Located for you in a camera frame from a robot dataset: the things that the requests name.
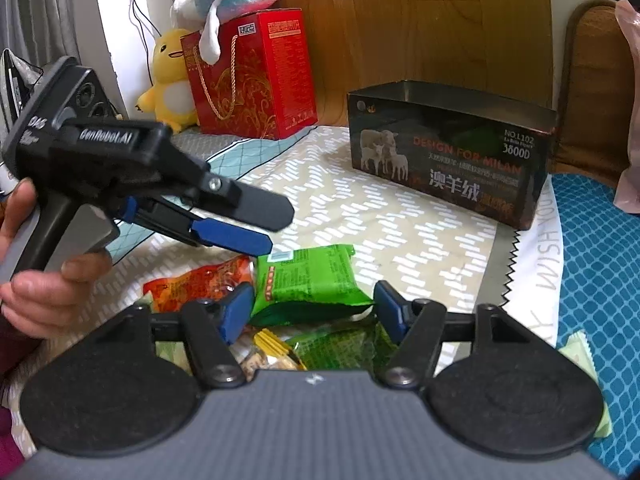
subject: black round disc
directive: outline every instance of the black round disc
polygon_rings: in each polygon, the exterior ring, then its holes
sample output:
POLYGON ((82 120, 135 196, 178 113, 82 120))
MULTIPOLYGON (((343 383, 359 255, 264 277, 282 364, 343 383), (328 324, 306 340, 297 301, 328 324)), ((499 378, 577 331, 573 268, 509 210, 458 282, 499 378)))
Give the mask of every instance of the black round disc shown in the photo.
POLYGON ((194 379, 169 361, 94 349, 39 371, 24 388, 20 411, 38 446, 102 456, 164 439, 197 399, 194 379))
POLYGON ((551 458, 588 442, 602 417, 598 385, 560 354, 510 345, 471 354, 429 384, 445 430, 484 452, 551 458))

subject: rope handle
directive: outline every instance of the rope handle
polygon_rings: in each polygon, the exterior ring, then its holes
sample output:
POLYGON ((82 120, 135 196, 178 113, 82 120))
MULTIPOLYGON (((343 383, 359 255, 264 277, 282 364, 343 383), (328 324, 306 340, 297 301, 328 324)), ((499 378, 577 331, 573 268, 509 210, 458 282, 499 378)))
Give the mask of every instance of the rope handle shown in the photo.
POLYGON ((238 35, 236 34, 231 40, 231 105, 229 106, 229 110, 226 112, 224 116, 218 111, 218 109, 216 108, 216 105, 213 104, 213 100, 211 99, 211 96, 209 95, 209 90, 207 89, 207 84, 204 81, 204 76, 202 75, 202 68, 200 67, 200 56, 198 54, 198 47, 197 46, 193 47, 193 57, 196 60, 196 67, 198 69, 198 75, 200 76, 200 83, 204 90, 204 95, 206 95, 207 101, 209 101, 209 106, 211 106, 213 113, 215 113, 216 117, 221 121, 226 121, 227 119, 229 119, 233 115, 234 108, 236 107, 236 40, 237 39, 238 39, 238 35))

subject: lamb image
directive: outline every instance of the lamb image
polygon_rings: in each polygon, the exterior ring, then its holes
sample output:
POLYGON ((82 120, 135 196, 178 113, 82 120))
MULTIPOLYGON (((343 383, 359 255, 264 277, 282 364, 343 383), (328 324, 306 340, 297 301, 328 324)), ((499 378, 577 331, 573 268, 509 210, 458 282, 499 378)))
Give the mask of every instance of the lamb image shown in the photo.
POLYGON ((369 161, 374 161, 376 175, 380 163, 382 163, 382 173, 389 174, 393 178, 398 172, 398 180, 408 180, 409 169, 406 157, 399 155, 396 149, 397 132, 390 130, 362 130, 360 133, 360 169, 369 171, 369 161))

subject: red gift box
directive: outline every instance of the red gift box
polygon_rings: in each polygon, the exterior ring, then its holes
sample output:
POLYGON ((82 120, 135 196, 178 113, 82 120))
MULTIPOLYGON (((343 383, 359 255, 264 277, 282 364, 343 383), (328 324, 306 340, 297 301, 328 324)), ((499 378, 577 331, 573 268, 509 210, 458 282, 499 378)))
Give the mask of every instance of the red gift box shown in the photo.
POLYGON ((218 39, 220 59, 209 65, 200 33, 182 38, 203 133, 285 139, 318 120, 300 9, 241 16, 221 25, 218 39))

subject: black cardboard box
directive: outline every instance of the black cardboard box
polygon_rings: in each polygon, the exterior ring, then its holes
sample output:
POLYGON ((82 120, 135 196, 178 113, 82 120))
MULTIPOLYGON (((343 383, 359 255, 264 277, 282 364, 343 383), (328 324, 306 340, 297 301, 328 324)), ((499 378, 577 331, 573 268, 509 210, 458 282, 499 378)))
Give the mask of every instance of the black cardboard box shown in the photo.
POLYGON ((556 113, 419 81, 348 95, 353 167, 529 229, 555 147, 556 113))

